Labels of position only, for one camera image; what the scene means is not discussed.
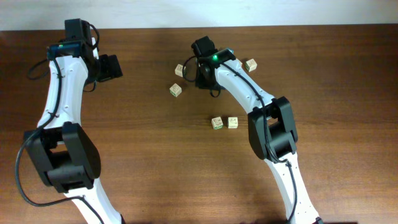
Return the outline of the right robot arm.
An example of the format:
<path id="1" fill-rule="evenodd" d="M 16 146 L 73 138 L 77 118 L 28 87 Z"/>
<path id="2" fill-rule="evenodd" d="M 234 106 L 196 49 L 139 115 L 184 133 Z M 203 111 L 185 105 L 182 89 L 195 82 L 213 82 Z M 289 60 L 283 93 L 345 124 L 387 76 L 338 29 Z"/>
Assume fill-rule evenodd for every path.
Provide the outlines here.
<path id="1" fill-rule="evenodd" d="M 197 39 L 191 48 L 197 64 L 195 85 L 230 92 L 247 113 L 249 143 L 275 178 L 284 201 L 286 222 L 322 223 L 300 173 L 298 133 L 289 100 L 264 91 L 231 50 L 218 50 L 209 37 Z"/>

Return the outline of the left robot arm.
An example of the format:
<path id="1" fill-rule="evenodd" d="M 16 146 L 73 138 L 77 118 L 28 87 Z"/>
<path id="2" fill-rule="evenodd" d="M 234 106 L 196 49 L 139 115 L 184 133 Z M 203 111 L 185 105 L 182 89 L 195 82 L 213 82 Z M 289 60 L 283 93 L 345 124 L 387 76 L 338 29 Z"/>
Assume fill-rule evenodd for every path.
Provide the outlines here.
<path id="1" fill-rule="evenodd" d="M 84 88 L 123 75 L 116 55 L 99 55 L 100 38 L 93 24 L 65 21 L 65 38 L 47 47 L 50 85 L 44 112 L 35 130 L 24 133 L 14 168 L 22 198 L 38 206 L 23 191 L 19 163 L 23 151 L 42 182 L 72 201 L 87 223 L 124 223 L 100 181 L 100 154 L 81 126 Z"/>

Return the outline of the green bottom picture block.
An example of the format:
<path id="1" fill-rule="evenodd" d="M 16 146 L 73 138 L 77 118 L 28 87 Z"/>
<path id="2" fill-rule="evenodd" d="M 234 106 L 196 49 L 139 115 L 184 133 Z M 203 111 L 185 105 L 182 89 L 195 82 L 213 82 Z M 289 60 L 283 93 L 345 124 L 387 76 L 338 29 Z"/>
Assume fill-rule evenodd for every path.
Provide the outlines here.
<path id="1" fill-rule="evenodd" d="M 213 129 L 221 129 L 223 127 L 223 121 L 221 117 L 215 117 L 211 119 Z"/>

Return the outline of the yellow sided wooden block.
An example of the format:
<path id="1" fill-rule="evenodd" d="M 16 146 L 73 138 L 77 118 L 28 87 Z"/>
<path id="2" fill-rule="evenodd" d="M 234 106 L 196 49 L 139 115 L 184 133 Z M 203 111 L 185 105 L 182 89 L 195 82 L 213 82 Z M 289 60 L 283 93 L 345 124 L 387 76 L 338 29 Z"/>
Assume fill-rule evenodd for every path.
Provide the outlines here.
<path id="1" fill-rule="evenodd" d="M 228 128 L 236 129 L 238 127 L 238 118 L 237 117 L 228 117 Z"/>

